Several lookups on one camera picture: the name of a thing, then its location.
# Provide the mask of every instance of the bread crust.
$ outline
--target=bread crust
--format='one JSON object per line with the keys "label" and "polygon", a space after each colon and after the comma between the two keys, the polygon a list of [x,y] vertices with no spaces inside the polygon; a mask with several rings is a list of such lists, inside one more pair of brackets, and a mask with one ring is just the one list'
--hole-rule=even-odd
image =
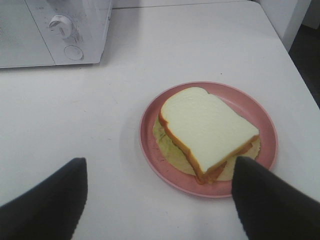
{"label": "bread crust", "polygon": [[220,175],[220,173],[224,170],[224,167],[226,165],[226,161],[234,156],[235,154],[241,152],[243,149],[248,148],[248,145],[250,145],[252,142],[254,142],[255,140],[258,139],[259,135],[255,135],[253,136],[250,140],[248,140],[247,142],[245,142],[243,145],[239,146],[238,148],[236,148],[234,151],[232,151],[231,153],[229,153],[226,157],[224,157],[222,160],[220,160],[218,163],[216,163],[215,165],[211,166],[206,172],[202,172],[198,161],[196,160],[196,158],[193,156],[193,154],[191,153],[191,150],[185,146],[168,128],[168,122],[164,119],[164,117],[162,116],[161,113],[161,109],[159,111],[158,114],[158,118],[159,118],[159,123],[161,124],[161,126],[164,128],[165,134],[167,134],[167,136],[172,140],[172,142],[178,146],[178,148],[181,149],[181,151],[185,154],[186,159],[188,160],[188,162],[190,163],[190,165],[192,166],[196,178],[197,178],[197,182],[200,184],[204,184],[204,183],[212,183],[214,182],[218,176]]}

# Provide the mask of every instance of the microwave door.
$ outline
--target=microwave door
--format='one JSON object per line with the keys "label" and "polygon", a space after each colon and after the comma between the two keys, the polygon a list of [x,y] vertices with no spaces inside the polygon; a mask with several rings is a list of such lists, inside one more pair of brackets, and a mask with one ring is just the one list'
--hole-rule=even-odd
{"label": "microwave door", "polygon": [[25,0],[0,0],[0,68],[55,65]]}

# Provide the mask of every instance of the plate rim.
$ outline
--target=plate rim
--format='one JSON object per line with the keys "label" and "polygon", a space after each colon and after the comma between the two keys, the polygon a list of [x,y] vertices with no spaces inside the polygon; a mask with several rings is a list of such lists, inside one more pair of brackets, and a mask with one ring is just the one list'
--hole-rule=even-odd
{"label": "plate rim", "polygon": [[228,197],[231,197],[232,194],[229,193],[229,194],[224,194],[224,195],[207,195],[207,194],[202,194],[202,193],[196,193],[196,192],[193,192],[193,191],[190,191],[190,190],[187,190],[187,189],[184,189],[178,185],[176,185],[174,182],[172,181],[169,181],[167,178],[165,178],[154,166],[153,164],[151,163],[151,161],[149,160],[149,158],[147,157],[147,154],[144,150],[144,147],[143,147],[143,143],[142,143],[142,130],[143,130],[143,122],[145,120],[145,116],[146,116],[146,112],[149,110],[150,106],[155,102],[155,100],[157,100],[160,96],[162,96],[163,94],[165,94],[166,92],[172,90],[172,89],[175,89],[175,88],[178,88],[178,87],[181,87],[181,86],[187,86],[187,85],[193,85],[193,84],[213,84],[213,85],[220,85],[220,86],[223,86],[223,87],[226,87],[226,88],[230,88],[230,89],[233,89],[243,95],[245,95],[246,97],[248,97],[251,101],[253,101],[255,104],[257,104],[260,109],[264,112],[264,114],[266,115],[266,117],[268,118],[269,122],[271,123],[271,126],[272,126],[272,129],[273,129],[273,132],[274,132],[274,139],[275,139],[275,149],[274,149],[274,158],[272,160],[272,163],[270,165],[270,167],[268,168],[268,170],[270,171],[276,161],[277,161],[277,158],[278,158],[278,134],[277,134],[277,130],[276,130],[276,127],[274,125],[274,122],[272,121],[270,115],[268,114],[268,112],[265,110],[265,108],[258,102],[256,101],[253,97],[251,97],[250,95],[248,95],[247,93],[245,93],[244,91],[234,87],[234,86],[230,86],[230,85],[227,85],[227,84],[224,84],[224,83],[220,83],[220,82],[215,82],[215,81],[190,81],[190,82],[184,82],[184,83],[181,83],[181,84],[177,84],[177,85],[174,85],[170,88],[167,88],[166,90],[162,91],[161,93],[159,93],[156,97],[154,97],[150,102],[149,104],[146,106],[146,108],[144,109],[143,111],[143,114],[142,114],[142,117],[140,119],[140,123],[139,123],[139,144],[140,144],[140,148],[142,150],[142,153],[143,153],[143,156],[146,160],[146,162],[148,163],[148,165],[151,167],[151,169],[155,172],[155,174],[160,177],[164,182],[166,182],[168,185],[172,186],[172,187],[175,187],[176,189],[182,191],[182,192],[185,192],[185,193],[188,193],[188,194],[191,194],[193,196],[199,196],[199,197],[205,197],[205,198],[211,198],[211,199],[220,199],[220,198],[228,198]]}

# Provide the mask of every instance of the pink plate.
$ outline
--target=pink plate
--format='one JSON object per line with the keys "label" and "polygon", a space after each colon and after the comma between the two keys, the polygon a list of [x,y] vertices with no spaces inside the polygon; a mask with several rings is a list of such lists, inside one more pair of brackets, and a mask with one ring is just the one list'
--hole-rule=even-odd
{"label": "pink plate", "polygon": [[153,136],[153,125],[164,102],[177,92],[201,87],[221,98],[229,107],[259,129],[261,148],[256,161],[267,169],[275,163],[278,149],[276,129],[267,112],[246,93],[216,82],[189,82],[174,86],[157,96],[145,110],[140,122],[140,144],[144,156],[154,172],[168,184],[186,193],[207,197],[223,198],[231,196],[231,181],[217,181],[200,185],[195,177],[180,172],[171,166],[162,156]]}

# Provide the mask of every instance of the sandwich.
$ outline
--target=sandwich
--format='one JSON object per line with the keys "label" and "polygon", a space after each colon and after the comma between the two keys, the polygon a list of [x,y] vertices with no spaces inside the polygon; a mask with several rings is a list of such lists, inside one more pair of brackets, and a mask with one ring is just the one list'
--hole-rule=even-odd
{"label": "sandwich", "polygon": [[200,184],[230,180],[236,157],[255,158],[260,149],[259,130],[200,87],[168,98],[153,134],[168,162]]}

